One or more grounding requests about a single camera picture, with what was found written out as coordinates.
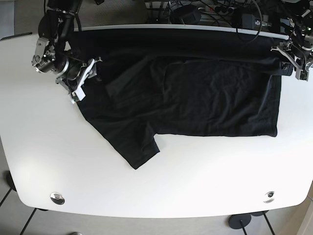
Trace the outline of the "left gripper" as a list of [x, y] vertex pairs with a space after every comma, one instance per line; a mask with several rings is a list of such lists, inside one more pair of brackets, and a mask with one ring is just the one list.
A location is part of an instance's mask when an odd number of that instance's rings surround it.
[[286, 57], [296, 73], [310, 73], [313, 66], [313, 28], [294, 25], [289, 38], [273, 46], [271, 51]]

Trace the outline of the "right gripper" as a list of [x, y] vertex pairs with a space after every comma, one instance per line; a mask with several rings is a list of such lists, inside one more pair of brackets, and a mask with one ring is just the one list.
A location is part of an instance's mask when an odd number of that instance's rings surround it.
[[39, 38], [36, 42], [32, 66], [38, 73], [52, 73], [56, 84], [63, 86], [69, 94], [83, 93], [82, 86], [86, 79], [97, 75], [96, 64], [100, 56], [83, 60], [68, 42]]

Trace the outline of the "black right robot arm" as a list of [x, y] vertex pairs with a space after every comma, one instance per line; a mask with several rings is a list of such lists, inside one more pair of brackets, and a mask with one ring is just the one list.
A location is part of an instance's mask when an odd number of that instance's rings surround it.
[[56, 83], [79, 100], [85, 96], [82, 90], [85, 80], [97, 75], [96, 63], [101, 61], [100, 57], [81, 60], [71, 49], [65, 50], [74, 22], [82, 30], [78, 16], [81, 4], [81, 0], [44, 1], [44, 16], [38, 26], [39, 38], [32, 58], [37, 72], [55, 74]]

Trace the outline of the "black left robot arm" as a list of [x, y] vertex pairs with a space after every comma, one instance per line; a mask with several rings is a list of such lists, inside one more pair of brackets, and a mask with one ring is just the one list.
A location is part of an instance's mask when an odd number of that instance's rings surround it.
[[250, 0], [236, 7], [232, 15], [236, 29], [257, 30], [252, 43], [261, 30], [286, 34], [286, 42], [271, 50], [285, 56], [294, 66], [296, 78], [307, 80], [313, 66], [313, 2], [311, 0]]

